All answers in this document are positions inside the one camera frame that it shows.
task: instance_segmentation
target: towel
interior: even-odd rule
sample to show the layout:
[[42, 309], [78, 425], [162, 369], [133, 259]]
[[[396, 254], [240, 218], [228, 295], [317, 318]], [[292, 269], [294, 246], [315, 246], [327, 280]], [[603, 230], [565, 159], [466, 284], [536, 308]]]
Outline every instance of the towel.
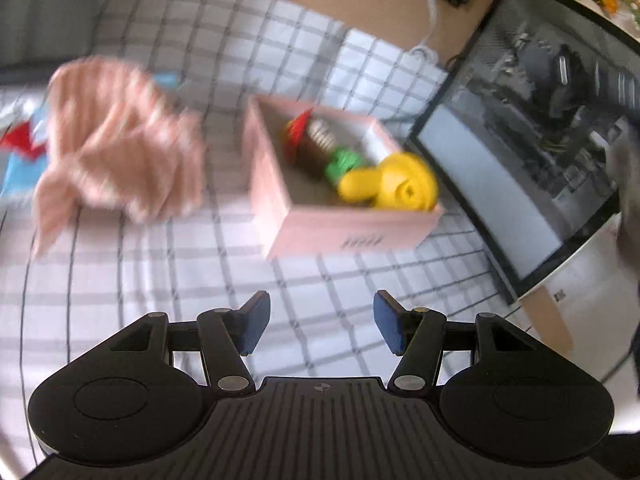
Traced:
[[45, 253], [78, 203], [123, 209], [136, 223], [200, 208], [201, 117], [174, 114], [139, 67], [90, 57], [53, 75], [47, 98], [49, 166], [33, 196], [34, 256]]

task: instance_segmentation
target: white power cable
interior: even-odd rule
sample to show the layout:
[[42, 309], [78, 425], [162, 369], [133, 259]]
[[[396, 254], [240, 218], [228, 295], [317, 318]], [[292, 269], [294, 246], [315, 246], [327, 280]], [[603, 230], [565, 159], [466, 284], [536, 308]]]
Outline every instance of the white power cable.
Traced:
[[420, 57], [425, 62], [435, 65], [438, 62], [438, 53], [428, 46], [428, 41], [436, 29], [438, 11], [436, 8], [436, 0], [427, 0], [427, 4], [429, 6], [429, 30], [424, 39], [417, 46], [413, 47], [409, 51], [409, 54]]

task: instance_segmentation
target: tablecloth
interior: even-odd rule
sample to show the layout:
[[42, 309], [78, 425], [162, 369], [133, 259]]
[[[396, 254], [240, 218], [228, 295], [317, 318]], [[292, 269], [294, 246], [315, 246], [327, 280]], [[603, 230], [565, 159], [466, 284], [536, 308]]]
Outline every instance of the tablecloth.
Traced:
[[[371, 311], [381, 288], [407, 307], [429, 305], [454, 320], [491, 311], [530, 330], [524, 312], [497, 294], [482, 240], [446, 190], [446, 215], [415, 250], [271, 262], [261, 255], [238, 153], [247, 96], [277, 93], [386, 120], [419, 113], [444, 78], [439, 69], [285, 0], [100, 0], [93, 52], [179, 71], [179, 105], [205, 117], [206, 205], [149, 227], [84, 208], [35, 261], [30, 212], [0, 211], [4, 478], [43, 459], [26, 419], [36, 386], [147, 312], [193, 320], [268, 291], [271, 321], [246, 359], [258, 383], [266, 375], [388, 380], [398, 358]], [[3, 89], [0, 103], [24, 93]], [[399, 137], [409, 126], [389, 123]], [[198, 355], [177, 355], [175, 365], [204, 383]], [[439, 381], [467, 365], [464, 352], [445, 355]]]

